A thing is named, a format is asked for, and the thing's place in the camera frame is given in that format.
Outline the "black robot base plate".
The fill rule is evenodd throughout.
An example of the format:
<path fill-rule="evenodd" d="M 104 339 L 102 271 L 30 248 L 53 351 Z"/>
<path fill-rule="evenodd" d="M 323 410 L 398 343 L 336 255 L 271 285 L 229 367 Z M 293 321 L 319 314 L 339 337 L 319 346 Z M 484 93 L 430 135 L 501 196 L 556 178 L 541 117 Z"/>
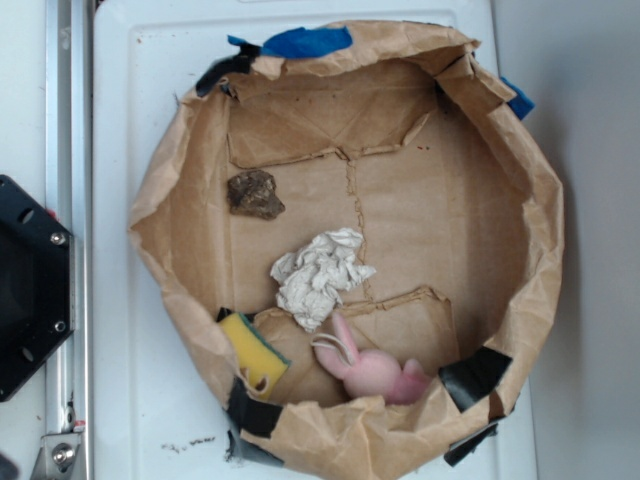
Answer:
<path fill-rule="evenodd" d="M 1 400 L 70 336 L 72 234 L 1 177 Z"/>

